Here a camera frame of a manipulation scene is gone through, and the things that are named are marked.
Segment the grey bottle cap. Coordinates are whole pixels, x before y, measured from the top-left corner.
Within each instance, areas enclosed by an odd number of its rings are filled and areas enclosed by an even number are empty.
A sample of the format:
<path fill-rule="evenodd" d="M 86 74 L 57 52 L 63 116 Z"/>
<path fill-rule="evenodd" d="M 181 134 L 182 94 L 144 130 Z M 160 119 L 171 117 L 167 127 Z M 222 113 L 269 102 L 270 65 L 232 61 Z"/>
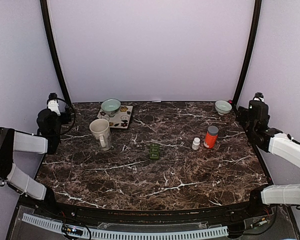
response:
<path fill-rule="evenodd" d="M 214 126 L 214 125 L 211 125 L 208 127 L 207 129 L 207 133 L 210 135 L 210 136 L 217 136 L 218 133 L 219 133 L 219 129 L 218 127 Z"/>

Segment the orange pill bottle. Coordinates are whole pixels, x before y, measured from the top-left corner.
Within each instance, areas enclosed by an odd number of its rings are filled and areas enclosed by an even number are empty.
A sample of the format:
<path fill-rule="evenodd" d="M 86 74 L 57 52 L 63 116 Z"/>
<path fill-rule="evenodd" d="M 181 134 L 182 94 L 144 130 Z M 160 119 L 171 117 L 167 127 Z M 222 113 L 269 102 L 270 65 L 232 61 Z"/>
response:
<path fill-rule="evenodd" d="M 207 132 L 203 143 L 204 146 L 207 149 L 212 149 L 216 143 L 217 138 L 218 138 L 218 134 L 212 134 Z"/>

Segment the small white pill bottle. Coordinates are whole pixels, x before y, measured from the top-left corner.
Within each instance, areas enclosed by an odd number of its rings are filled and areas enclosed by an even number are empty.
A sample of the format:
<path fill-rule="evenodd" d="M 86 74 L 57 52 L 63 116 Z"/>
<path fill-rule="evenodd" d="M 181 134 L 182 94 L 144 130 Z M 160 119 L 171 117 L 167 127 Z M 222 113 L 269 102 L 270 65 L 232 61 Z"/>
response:
<path fill-rule="evenodd" d="M 192 148 L 193 150 L 195 150 L 195 151 L 198 150 L 199 147 L 200 147 L 200 143 L 201 143 L 200 138 L 199 138 L 199 137 L 195 137 L 195 138 L 193 139 L 193 141 L 192 141 L 191 148 Z"/>

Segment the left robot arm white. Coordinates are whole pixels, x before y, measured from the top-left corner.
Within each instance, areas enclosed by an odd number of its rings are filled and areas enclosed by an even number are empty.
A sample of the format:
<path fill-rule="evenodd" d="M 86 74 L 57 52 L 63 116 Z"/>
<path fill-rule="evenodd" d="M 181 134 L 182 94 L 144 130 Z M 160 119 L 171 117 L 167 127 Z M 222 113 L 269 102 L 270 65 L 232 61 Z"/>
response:
<path fill-rule="evenodd" d="M 18 168 L 13 155 L 14 152 L 55 154 L 61 136 L 73 128 L 75 120 L 76 112 L 71 105 L 61 113 L 51 107 L 41 110 L 36 120 L 37 134 L 0 127 L 0 187 L 8 185 L 21 195 L 42 201 L 40 208 L 50 218 L 57 218 L 61 213 L 60 206 L 55 203 L 54 191 Z"/>

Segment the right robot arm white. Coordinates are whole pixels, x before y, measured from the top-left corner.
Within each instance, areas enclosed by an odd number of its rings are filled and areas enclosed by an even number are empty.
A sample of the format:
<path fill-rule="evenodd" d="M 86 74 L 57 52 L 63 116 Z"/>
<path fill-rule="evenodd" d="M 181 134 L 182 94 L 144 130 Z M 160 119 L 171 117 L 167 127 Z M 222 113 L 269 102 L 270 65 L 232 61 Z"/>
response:
<path fill-rule="evenodd" d="M 260 150 L 278 156 L 300 169 L 300 142 L 290 134 L 268 127 L 269 106 L 264 98 L 255 96 L 248 107 L 240 106 L 236 120 L 243 127 L 248 142 Z M 300 207 L 300 183 L 286 185 L 263 185 L 250 192 L 245 213 L 256 217 L 265 205 L 292 205 Z"/>

